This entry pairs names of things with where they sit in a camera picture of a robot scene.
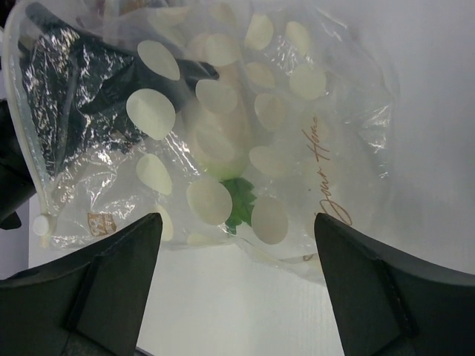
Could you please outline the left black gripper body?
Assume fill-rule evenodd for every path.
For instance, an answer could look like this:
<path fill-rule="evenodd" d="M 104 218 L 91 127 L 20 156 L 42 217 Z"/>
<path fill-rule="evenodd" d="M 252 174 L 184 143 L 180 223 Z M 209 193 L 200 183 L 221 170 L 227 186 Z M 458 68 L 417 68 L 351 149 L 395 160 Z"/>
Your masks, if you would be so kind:
<path fill-rule="evenodd" d="M 6 99 L 1 100 L 1 230 L 22 226 L 16 210 L 27 202 L 36 189 L 24 160 Z"/>

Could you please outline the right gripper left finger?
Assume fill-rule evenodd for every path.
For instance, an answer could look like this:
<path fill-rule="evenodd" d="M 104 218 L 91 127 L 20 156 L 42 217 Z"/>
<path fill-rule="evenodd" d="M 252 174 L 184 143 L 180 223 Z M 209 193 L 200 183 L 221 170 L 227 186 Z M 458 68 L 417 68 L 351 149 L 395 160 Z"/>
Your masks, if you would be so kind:
<path fill-rule="evenodd" d="M 145 355 L 137 341 L 163 231 L 147 214 L 1 281 L 2 355 Z"/>

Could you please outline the clear zip top bag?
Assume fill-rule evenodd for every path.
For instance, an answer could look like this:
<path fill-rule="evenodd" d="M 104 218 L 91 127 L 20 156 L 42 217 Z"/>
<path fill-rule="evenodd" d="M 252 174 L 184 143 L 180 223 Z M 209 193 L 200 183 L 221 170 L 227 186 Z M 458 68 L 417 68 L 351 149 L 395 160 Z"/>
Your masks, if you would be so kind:
<path fill-rule="evenodd" d="M 320 281 L 318 214 L 381 230 L 393 96 L 316 1 L 18 1 L 2 64 L 45 248 L 158 213 Z"/>

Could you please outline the fake white radish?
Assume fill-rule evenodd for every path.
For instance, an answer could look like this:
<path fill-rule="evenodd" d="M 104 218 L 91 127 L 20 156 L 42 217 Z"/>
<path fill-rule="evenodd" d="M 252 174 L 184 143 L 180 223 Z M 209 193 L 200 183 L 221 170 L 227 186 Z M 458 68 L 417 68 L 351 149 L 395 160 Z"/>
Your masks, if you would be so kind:
<path fill-rule="evenodd" d="M 200 169 L 217 180 L 240 177 L 249 164 L 252 133 L 242 100 L 237 65 L 218 67 L 219 80 L 237 92 L 237 106 L 227 115 L 208 111 L 193 99 L 182 111 L 186 144 Z"/>

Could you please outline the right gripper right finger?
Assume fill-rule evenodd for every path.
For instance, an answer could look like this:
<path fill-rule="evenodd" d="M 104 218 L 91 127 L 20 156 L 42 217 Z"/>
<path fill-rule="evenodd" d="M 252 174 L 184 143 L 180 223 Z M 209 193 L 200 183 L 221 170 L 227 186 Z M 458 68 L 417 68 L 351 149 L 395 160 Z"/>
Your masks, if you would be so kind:
<path fill-rule="evenodd" d="M 474 276 L 318 214 L 315 240 L 346 355 L 473 355 Z"/>

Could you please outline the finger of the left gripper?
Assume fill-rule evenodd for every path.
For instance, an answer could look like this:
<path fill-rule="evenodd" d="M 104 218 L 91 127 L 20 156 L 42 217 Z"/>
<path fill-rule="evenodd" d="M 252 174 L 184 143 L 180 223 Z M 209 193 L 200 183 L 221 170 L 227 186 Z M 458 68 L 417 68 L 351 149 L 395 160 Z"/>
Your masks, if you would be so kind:
<path fill-rule="evenodd" d="M 25 12 L 41 31 L 21 66 L 45 156 L 74 156 L 104 141 L 126 151 L 143 136 L 126 117 L 132 93 L 156 90 L 179 111 L 199 80 L 218 78 L 210 64 L 180 59 L 179 79 L 168 79 L 153 72 L 137 51 L 77 30 L 40 3 L 29 4 Z"/>

